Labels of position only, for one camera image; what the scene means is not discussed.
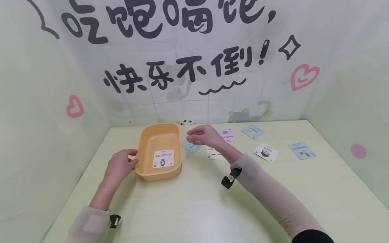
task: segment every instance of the heart drawing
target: heart drawing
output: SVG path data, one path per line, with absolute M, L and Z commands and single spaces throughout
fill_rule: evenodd
M 77 103 L 79 110 L 76 112 L 72 112 L 74 109 L 75 105 L 74 102 Z M 66 107 L 66 113 L 70 118 L 77 118 L 80 117 L 84 114 L 84 108 L 82 107 L 80 99 L 77 97 L 77 95 L 72 94 L 69 96 L 69 105 Z
M 308 80 L 308 78 L 302 79 L 300 77 L 297 77 L 297 80 L 296 80 L 296 74 L 300 69 L 304 69 L 304 77 L 307 76 L 308 74 L 310 74 L 311 72 L 315 72 L 315 75 L 310 80 Z M 292 73 L 292 76 L 291 76 L 292 90 L 296 91 L 296 90 L 304 88 L 305 86 L 310 85 L 311 83 L 313 83 L 315 81 L 315 79 L 319 75 L 319 72 L 320 72 L 320 68 L 318 66 L 314 66 L 312 68 L 309 68 L 308 64 L 301 64 Z

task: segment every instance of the black shirt sleeve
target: black shirt sleeve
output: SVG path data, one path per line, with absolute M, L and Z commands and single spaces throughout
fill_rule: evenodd
M 334 241 L 322 231 L 308 229 L 296 235 L 292 243 L 334 243 Z

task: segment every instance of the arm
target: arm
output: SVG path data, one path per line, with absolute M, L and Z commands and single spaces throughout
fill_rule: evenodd
M 113 154 L 108 162 L 104 179 L 100 183 L 89 206 L 81 209 L 68 231 L 66 243 L 104 242 L 110 222 L 109 206 L 121 182 L 131 172 L 137 159 L 129 159 L 137 150 L 124 149 Z
M 265 172 L 255 159 L 225 142 L 213 127 L 199 126 L 190 130 L 188 135 L 189 142 L 215 148 L 231 164 L 231 169 L 242 167 L 237 177 L 239 183 L 258 199 L 292 239 L 308 229 L 324 231 L 298 198 Z

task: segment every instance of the light green table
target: light green table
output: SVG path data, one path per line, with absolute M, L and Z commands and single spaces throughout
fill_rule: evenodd
M 240 130 L 246 123 L 215 124 L 233 128 L 239 150 L 291 190 L 316 216 L 335 242 L 387 242 L 389 211 L 347 166 L 308 121 L 259 122 L 265 134 L 252 140 Z M 181 140 L 186 131 L 180 127 Z M 74 192 L 51 228 L 45 243 L 64 242 L 67 230 L 92 199 L 107 161 L 118 150 L 137 148 L 142 127 L 111 128 Z M 300 160 L 291 142 L 305 141 L 318 157 Z M 270 164 L 253 151 L 265 142 L 280 151 Z M 146 182 L 131 175 L 115 194 L 111 210 L 122 216 L 107 242 L 261 242 L 290 243 L 271 215 L 239 184 L 227 190 L 227 161 L 212 161 L 202 147 L 194 154 L 182 148 L 182 171 L 173 179 Z

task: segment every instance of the tiled wall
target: tiled wall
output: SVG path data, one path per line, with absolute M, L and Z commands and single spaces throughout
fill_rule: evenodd
M 252 16 L 264 6 L 262 14 L 252 23 L 241 16 L 246 13 L 240 7 L 241 1 L 230 6 L 230 12 L 237 10 L 235 19 L 225 21 L 223 9 L 219 8 L 219 1 L 205 1 L 199 6 L 188 6 L 186 1 L 177 1 L 179 22 L 172 26 L 168 23 L 163 12 L 164 1 L 155 3 L 155 13 L 144 28 L 146 31 L 155 30 L 162 23 L 161 33 L 156 38 L 144 38 L 136 29 L 131 15 L 127 16 L 124 26 L 133 28 L 133 35 L 125 37 L 117 24 L 112 24 L 106 11 L 110 8 L 126 7 L 123 0 L 108 2 L 90 2 L 94 12 L 77 14 L 68 1 L 56 2 L 41 1 L 44 5 L 43 14 L 47 14 L 47 22 L 55 29 L 62 43 L 74 57 L 75 65 L 82 69 L 93 87 L 93 91 L 102 100 L 102 109 L 105 111 L 112 126 L 139 126 L 156 122 L 183 122 L 198 123 L 226 122 L 231 111 L 248 111 L 248 117 L 260 116 L 261 121 L 306 119 L 307 110 L 320 96 L 316 92 L 328 80 L 334 69 L 334 63 L 344 56 L 344 51 L 352 46 L 352 40 L 358 38 L 363 31 L 363 23 L 370 17 L 369 9 L 374 4 L 366 1 L 256 1 L 253 8 L 247 12 Z M 137 8 L 149 9 L 149 6 Z M 204 32 L 209 24 L 203 22 L 199 31 L 190 31 L 186 26 L 183 9 L 195 10 L 206 8 L 212 13 L 212 31 Z M 276 12 L 274 19 L 269 22 L 269 14 Z M 99 21 L 97 37 L 106 37 L 108 42 L 92 44 L 88 40 L 89 27 L 81 25 L 83 35 L 75 37 L 65 26 L 60 16 L 68 12 L 76 19 L 94 17 Z M 281 52 L 282 46 L 294 37 L 296 44 L 290 42 L 285 49 L 293 55 L 287 56 Z M 263 44 L 269 40 L 270 44 L 266 55 L 261 57 Z M 239 51 L 232 54 L 240 55 L 240 49 L 245 54 L 242 59 L 237 57 L 238 72 L 226 75 L 224 52 L 228 48 L 238 47 Z M 247 65 L 248 47 L 251 47 L 251 65 Z M 221 76 L 216 75 L 212 61 L 219 54 L 221 59 Z M 176 60 L 190 56 L 201 56 L 195 62 L 195 82 L 189 82 L 188 72 L 181 78 L 177 77 L 183 64 Z M 165 61 L 161 65 L 162 72 L 169 72 L 173 82 L 168 82 L 166 89 L 152 86 L 152 76 L 158 75 L 157 70 L 149 74 L 147 62 Z M 123 75 L 117 75 L 119 65 L 131 67 L 143 81 L 135 83 L 134 92 L 128 93 L 128 85 L 122 85 Z M 318 76 L 315 72 L 300 67 L 320 69 Z M 201 66 L 206 74 L 197 70 Z M 112 79 L 120 89 L 116 91 L 113 84 L 108 82 L 105 71 L 109 71 L 117 80 Z M 233 81 L 246 82 L 231 89 L 222 89 L 218 93 L 205 93 L 209 89 L 218 90 L 220 87 L 230 87 Z M 293 91 L 295 85 L 309 85 Z M 264 105 L 258 106 L 259 101 L 270 102 L 270 111 L 262 116 Z

